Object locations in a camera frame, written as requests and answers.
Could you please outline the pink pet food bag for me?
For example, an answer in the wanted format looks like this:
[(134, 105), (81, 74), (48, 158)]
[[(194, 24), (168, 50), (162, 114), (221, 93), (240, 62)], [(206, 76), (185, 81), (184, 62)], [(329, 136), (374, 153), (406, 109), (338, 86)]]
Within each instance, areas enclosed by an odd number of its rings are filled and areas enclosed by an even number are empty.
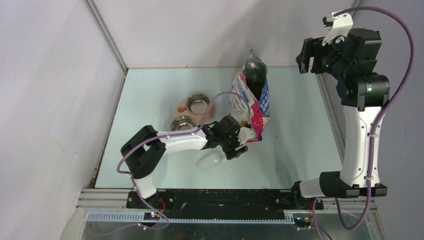
[(251, 127), (255, 131), (251, 142), (262, 140), (265, 125), (271, 117), (267, 74), (267, 65), (251, 50), (231, 84), (230, 90), (239, 96), (229, 97), (229, 115), (242, 127)]

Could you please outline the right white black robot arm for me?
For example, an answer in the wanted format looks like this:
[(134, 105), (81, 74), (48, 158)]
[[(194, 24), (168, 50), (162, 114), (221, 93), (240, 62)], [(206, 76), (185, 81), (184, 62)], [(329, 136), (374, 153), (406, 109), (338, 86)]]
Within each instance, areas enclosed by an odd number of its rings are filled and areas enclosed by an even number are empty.
[(306, 38), (296, 57), (299, 72), (329, 74), (336, 79), (336, 91), (345, 117), (345, 152), (340, 171), (324, 171), (318, 178), (295, 183), (291, 204), (304, 209), (311, 198), (384, 197), (387, 187), (378, 173), (380, 112), (389, 100), (390, 83), (374, 72), (382, 44), (378, 31), (355, 28), (332, 43), (323, 37)]

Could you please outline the clear plastic scoop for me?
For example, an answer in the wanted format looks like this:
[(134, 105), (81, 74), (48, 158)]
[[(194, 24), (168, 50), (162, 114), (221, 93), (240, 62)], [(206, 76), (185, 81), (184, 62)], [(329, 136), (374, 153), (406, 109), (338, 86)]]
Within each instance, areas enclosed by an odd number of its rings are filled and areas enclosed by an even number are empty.
[(199, 159), (196, 162), (195, 166), (199, 170), (206, 171), (219, 166), (226, 159), (227, 158), (224, 152), (213, 150), (201, 159)]

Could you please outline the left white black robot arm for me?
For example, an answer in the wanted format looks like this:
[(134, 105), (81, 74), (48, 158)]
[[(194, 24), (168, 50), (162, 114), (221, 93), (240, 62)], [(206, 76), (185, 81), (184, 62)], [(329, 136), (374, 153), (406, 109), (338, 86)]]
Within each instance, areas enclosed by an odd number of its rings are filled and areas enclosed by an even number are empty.
[(153, 208), (158, 202), (157, 188), (153, 183), (153, 172), (162, 157), (186, 150), (222, 148), (225, 159), (232, 160), (248, 151), (246, 142), (256, 137), (255, 130), (227, 115), (220, 121), (199, 125), (179, 131), (157, 131), (152, 125), (141, 128), (120, 149), (121, 166), (126, 164), (127, 174), (140, 193), (138, 201), (145, 208)]

